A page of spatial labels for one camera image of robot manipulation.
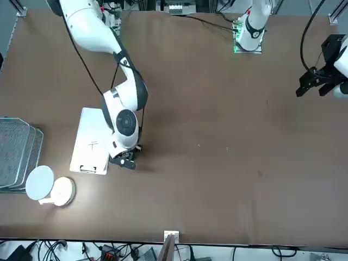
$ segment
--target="metal frame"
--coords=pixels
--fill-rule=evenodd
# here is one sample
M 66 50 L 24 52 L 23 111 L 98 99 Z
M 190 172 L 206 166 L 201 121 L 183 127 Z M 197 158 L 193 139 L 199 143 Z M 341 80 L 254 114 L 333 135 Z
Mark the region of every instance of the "metal frame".
M 337 19 L 338 17 L 343 13 L 343 11 L 348 7 L 348 0 L 342 0 L 332 11 L 331 14 L 328 14 L 330 25 L 335 26 L 337 25 Z
M 20 0 L 9 0 L 12 6 L 17 10 L 18 17 L 25 17 L 27 15 L 27 8 L 20 2 Z
M 173 234 L 171 234 L 165 239 L 157 260 L 172 261 L 173 253 L 174 253 L 174 245 L 175 245 L 175 237 Z

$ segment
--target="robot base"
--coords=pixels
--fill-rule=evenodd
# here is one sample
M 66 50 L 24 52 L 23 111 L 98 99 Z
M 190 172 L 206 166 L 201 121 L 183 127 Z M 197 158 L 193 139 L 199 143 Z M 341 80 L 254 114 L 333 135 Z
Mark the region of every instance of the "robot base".
M 238 18 L 238 20 L 233 22 L 233 29 L 237 29 L 238 32 L 233 31 L 233 51 L 234 53 L 257 53 L 257 54 L 262 54 L 262 41 L 263 41 L 263 37 L 265 34 L 265 30 L 262 32 L 262 35 L 260 37 L 260 44 L 257 47 L 257 49 L 255 49 L 254 51 L 247 51 L 244 50 L 239 43 L 237 42 L 237 39 L 240 36 L 240 32 L 243 29 L 243 24 L 242 24 L 242 20 L 241 17 Z

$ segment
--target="floor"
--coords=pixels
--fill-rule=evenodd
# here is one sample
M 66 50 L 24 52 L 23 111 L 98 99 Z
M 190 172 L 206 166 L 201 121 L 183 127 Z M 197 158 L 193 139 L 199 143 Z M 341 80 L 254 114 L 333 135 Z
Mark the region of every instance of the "floor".
M 32 241 L 9 241 L 0 245 L 0 258 L 6 259 L 11 253 L 19 246 L 23 245 L 27 247 Z M 38 248 L 41 242 L 37 242 L 36 246 L 34 246 L 31 255 L 33 256 L 33 261 L 38 259 Z M 104 243 L 96 243 L 98 246 L 102 246 Z M 119 247 L 122 244 L 114 244 L 115 247 Z M 133 244 L 132 248 L 135 248 L 139 245 Z M 90 258 L 94 258 L 94 260 L 98 260 L 101 253 L 99 249 L 92 243 L 86 243 L 87 254 Z M 139 257 L 143 255 L 150 248 L 154 249 L 155 254 L 158 256 L 161 245 L 144 245 L 139 248 Z M 184 261 L 190 258 L 190 250 L 189 246 L 178 245 L 178 250 L 180 252 L 180 256 L 178 251 L 175 251 L 174 261 Z M 233 251 L 234 247 L 220 247 L 220 246 L 193 246 L 195 258 L 204 258 L 210 257 L 211 260 L 218 261 L 232 261 L 233 260 Z M 45 244 L 42 245 L 40 250 L 40 260 L 43 260 L 48 248 Z M 69 260 L 69 261 L 79 261 L 81 259 L 87 258 L 85 254 L 82 254 L 82 242 L 67 242 L 67 246 L 65 248 L 59 247 L 54 252 L 60 260 Z M 282 255 L 291 255 L 293 251 L 282 251 Z M 310 252 L 310 251 L 298 251 L 297 254 L 292 258 L 287 258 L 288 261 L 320 261 L 324 259 L 318 259 L 322 255 L 328 256 L 331 261 L 344 261 L 347 260 L 348 254 L 338 254 L 338 253 L 322 253 L 322 252 Z M 133 260 L 131 256 L 126 259 L 121 260 Z M 236 248 L 234 254 L 235 261 L 253 261 L 253 260 L 267 260 L 267 261 L 278 261 L 279 258 L 276 257 L 271 250 L 262 249 L 262 248 Z

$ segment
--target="wire rack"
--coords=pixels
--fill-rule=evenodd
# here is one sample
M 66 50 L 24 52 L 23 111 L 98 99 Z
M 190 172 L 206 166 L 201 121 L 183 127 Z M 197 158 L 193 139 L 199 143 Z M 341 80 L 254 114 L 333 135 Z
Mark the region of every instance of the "wire rack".
M 25 192 L 38 165 L 44 135 L 19 118 L 0 117 L 0 192 Z

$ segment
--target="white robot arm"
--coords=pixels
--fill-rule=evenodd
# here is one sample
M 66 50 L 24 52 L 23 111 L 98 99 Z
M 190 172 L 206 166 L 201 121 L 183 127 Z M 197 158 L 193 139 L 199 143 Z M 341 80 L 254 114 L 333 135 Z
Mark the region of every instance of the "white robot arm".
M 270 14 L 269 0 L 253 0 L 250 12 L 246 12 L 241 18 L 243 28 L 237 39 L 240 47 L 246 51 L 254 51 L 258 48 Z
M 114 163 L 130 169 L 133 161 L 122 157 L 138 144 L 139 124 L 135 111 L 145 107 L 148 92 L 141 74 L 135 69 L 126 49 L 115 32 L 102 21 L 102 13 L 93 0 L 47 0 L 52 11 L 63 16 L 74 41 L 93 52 L 113 55 L 127 80 L 103 94 L 102 110 L 113 130 L 109 153 Z

